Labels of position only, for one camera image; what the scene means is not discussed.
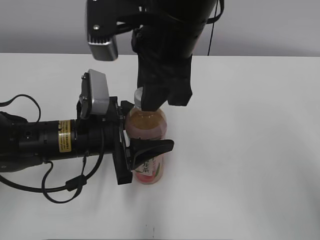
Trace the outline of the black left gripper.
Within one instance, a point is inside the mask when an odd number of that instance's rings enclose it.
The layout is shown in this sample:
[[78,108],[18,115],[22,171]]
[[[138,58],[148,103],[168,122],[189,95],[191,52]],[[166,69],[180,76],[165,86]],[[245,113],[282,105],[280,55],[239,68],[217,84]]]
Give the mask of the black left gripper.
[[76,150],[84,151],[85,156],[97,155],[93,169],[85,176],[89,180],[99,169],[105,154],[111,154],[118,185],[132,183],[133,173],[145,162],[162,154],[171,152],[174,141],[130,139],[126,147],[124,123],[135,105],[127,100],[118,104],[116,96],[110,97],[105,115],[91,115],[88,119],[76,119]]

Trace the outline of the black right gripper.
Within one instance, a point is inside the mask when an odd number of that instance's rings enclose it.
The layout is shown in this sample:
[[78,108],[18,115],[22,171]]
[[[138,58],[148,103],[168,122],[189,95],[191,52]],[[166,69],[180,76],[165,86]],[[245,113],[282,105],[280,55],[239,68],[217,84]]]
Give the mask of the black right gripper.
[[156,111],[164,103],[188,105],[193,95],[192,36],[177,28],[146,25],[132,31],[131,46],[138,56],[137,87],[143,88],[143,111]]

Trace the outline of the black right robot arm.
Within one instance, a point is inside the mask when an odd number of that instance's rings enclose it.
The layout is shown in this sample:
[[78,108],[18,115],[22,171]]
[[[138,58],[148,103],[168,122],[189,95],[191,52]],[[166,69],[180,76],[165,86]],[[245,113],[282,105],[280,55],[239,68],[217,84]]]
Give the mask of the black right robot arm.
[[147,7],[159,22],[132,32],[138,56],[137,87],[141,108],[154,112],[163,103],[186,106],[192,96],[191,65],[195,45],[216,5],[215,0],[152,0]]

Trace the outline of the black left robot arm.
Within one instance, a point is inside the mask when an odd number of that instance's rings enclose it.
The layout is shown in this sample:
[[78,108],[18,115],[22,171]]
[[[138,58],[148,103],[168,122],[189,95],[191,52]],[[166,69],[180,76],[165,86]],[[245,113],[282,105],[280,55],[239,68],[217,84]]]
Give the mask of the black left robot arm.
[[0,171],[12,173],[47,161],[111,154],[118,185],[130,184],[132,171],[144,162],[170,152],[174,141],[131,139],[126,145],[125,114],[133,104],[110,97],[106,115],[88,119],[28,122],[0,113]]

